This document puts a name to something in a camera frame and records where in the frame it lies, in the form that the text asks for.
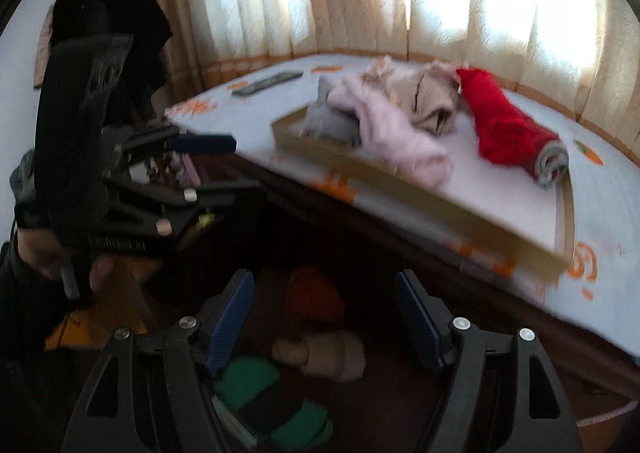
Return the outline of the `person's left hand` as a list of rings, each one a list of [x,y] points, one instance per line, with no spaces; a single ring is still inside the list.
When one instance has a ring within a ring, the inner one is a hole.
[[[70,254],[49,230],[18,229],[15,233],[17,252],[26,265],[49,280],[61,280],[61,268],[70,264]],[[89,284],[93,291],[100,291],[115,269],[116,259],[102,256],[93,262]]]

